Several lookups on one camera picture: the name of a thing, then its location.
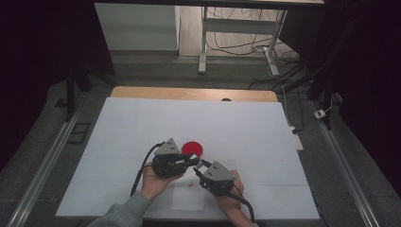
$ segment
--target gray sleeve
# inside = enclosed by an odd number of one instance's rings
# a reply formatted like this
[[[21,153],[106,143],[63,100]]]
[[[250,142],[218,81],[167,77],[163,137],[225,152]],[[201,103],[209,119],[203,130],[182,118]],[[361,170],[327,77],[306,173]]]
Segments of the gray sleeve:
[[[124,204],[114,204],[103,216],[94,220],[88,226],[106,227],[106,226],[130,226],[139,227],[142,225],[142,219],[145,212],[151,205],[151,201],[145,198],[140,192],[136,191],[132,197]]]

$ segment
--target aluminum rail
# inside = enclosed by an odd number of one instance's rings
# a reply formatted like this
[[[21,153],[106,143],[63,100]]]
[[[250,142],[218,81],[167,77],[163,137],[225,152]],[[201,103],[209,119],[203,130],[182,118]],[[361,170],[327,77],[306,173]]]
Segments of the aluminum rail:
[[[29,186],[24,193],[24,196],[21,198],[20,202],[17,205],[17,208],[14,210],[9,223],[7,224],[8,227],[17,227],[17,226],[24,226],[26,223],[29,214],[35,205],[36,200],[39,198],[39,195],[44,188],[44,184],[47,181],[50,172],[53,169],[54,164],[56,164],[57,159],[64,147],[65,142],[68,139],[68,136],[71,130],[74,128],[75,123],[78,120],[80,113],[84,107],[84,104],[87,101],[88,94],[81,93],[78,97],[77,101],[77,109],[70,118],[68,122],[65,122],[61,127],[61,130],[50,147],[49,151],[44,157],[41,165],[39,166],[35,176],[33,177],[32,181],[30,182]]]
[[[318,108],[316,108],[316,105],[312,102],[310,103],[312,107],[317,111]],[[342,178],[345,180],[348,190],[354,197],[357,209],[359,210],[360,215],[365,222],[365,225],[368,227],[379,227],[380,224],[375,216],[374,210],[372,209],[372,206],[366,198],[365,193],[357,182],[357,178],[355,177],[354,172],[348,164],[335,135],[332,131],[329,131],[327,129],[322,121],[319,121],[319,127],[321,128],[323,137],[327,145],[330,147],[334,160],[336,161],[337,166],[340,169]]]

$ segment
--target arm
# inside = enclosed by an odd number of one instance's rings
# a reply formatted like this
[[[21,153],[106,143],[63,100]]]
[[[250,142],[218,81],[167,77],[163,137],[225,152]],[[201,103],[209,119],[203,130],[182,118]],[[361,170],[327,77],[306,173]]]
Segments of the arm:
[[[143,216],[151,202],[166,189],[168,184],[182,177],[176,176],[169,179],[158,177],[148,163],[144,168],[141,192],[136,191],[124,204],[114,204],[101,218],[93,221],[90,227],[100,226],[141,226]]]
[[[236,186],[231,190],[231,193],[234,195],[240,196],[244,192],[244,184],[239,179],[238,172],[236,170],[232,170],[236,179],[234,180],[234,185]],[[255,227],[257,224],[252,223],[248,217],[241,210],[241,202],[236,201],[229,197],[216,197],[216,201],[218,202],[218,207],[224,213],[224,215],[230,220],[235,227]]]

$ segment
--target person's left hand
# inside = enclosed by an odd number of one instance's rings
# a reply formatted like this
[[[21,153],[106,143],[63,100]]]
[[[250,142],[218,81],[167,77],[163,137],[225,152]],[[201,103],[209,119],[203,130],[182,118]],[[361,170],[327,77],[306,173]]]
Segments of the person's left hand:
[[[154,173],[151,167],[151,162],[147,163],[144,167],[144,173],[142,181],[141,193],[148,198],[148,200],[153,201],[156,197],[165,191],[168,184],[174,180],[181,178],[183,174],[174,176],[168,179],[161,178]]]

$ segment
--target human hand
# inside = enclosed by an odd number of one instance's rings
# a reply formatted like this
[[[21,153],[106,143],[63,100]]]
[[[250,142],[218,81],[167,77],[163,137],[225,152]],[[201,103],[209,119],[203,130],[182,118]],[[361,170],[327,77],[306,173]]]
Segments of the human hand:
[[[244,184],[239,178],[236,169],[231,170],[235,175],[234,186],[230,193],[242,197],[244,192]],[[253,223],[245,216],[241,210],[241,202],[234,200],[227,196],[217,197],[213,195],[218,202],[218,207],[224,213],[224,215],[234,224],[236,227],[253,226]]]
[[[144,167],[144,173],[142,181],[141,193],[150,201],[153,201],[156,197],[165,191],[168,184],[174,180],[181,178],[183,174],[174,176],[168,179],[161,178],[154,173],[151,167],[151,162],[147,163]]]

